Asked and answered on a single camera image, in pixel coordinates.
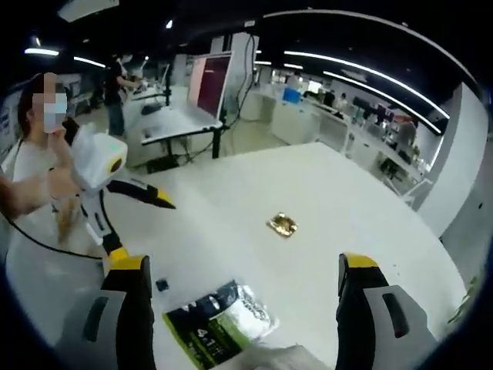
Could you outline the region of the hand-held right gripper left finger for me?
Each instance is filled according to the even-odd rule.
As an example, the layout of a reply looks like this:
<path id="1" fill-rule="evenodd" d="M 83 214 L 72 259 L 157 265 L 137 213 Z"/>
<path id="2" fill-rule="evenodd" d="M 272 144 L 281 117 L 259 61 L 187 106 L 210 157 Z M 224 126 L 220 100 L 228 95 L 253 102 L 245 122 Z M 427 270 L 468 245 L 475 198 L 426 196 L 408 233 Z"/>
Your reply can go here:
<path id="1" fill-rule="evenodd" d="M 152 287 L 146 255 L 114 262 L 100 289 L 65 317 L 61 359 L 67 369 L 154 369 Z"/>

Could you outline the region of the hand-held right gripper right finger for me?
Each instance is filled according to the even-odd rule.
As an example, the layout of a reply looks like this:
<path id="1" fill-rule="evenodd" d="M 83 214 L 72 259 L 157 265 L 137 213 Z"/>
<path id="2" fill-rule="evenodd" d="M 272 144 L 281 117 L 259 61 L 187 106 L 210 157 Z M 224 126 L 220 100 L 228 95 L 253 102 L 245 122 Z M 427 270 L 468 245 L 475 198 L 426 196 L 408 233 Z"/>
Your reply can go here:
<path id="1" fill-rule="evenodd" d="M 415 369 L 434 349 L 428 316 L 377 262 L 339 255 L 337 369 Z"/>

